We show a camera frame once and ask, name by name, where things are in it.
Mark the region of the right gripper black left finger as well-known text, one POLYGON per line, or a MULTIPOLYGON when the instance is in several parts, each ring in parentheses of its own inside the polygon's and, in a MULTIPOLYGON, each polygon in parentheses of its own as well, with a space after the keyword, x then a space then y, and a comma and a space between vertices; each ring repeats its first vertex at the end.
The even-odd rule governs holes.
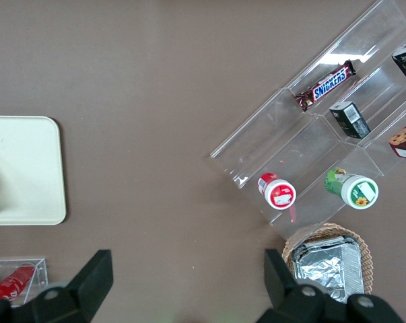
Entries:
POLYGON ((52 287, 11 312, 12 322, 91 322, 114 282, 112 252, 99 250, 65 287, 52 287))

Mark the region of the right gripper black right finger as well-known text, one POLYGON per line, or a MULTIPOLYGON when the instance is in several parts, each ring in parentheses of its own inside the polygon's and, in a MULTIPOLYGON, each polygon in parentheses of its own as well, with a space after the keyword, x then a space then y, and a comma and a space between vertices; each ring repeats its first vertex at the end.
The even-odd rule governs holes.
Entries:
POLYGON ((347 322, 346 305, 319 288, 299 284, 276 249, 264 254, 264 282, 272 306, 261 322, 347 322))

